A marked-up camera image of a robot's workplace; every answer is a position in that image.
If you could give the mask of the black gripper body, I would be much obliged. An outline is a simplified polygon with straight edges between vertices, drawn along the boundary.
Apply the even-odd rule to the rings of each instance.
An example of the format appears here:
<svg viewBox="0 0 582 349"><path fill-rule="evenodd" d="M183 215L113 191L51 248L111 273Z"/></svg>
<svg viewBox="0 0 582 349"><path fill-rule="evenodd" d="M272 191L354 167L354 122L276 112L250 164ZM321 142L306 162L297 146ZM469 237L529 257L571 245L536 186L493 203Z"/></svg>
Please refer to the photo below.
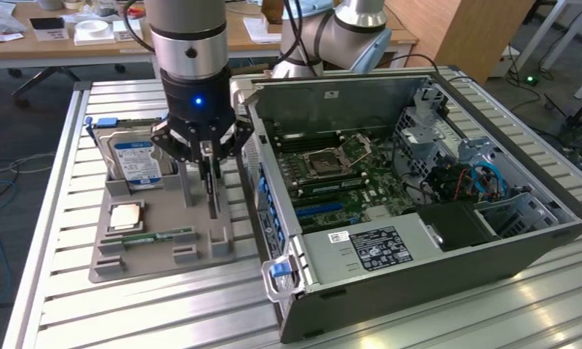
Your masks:
<svg viewBox="0 0 582 349"><path fill-rule="evenodd" d="M206 79L181 79L161 70L169 104L169 125L186 139L219 143L237 117L230 100L231 70Z"/></svg>

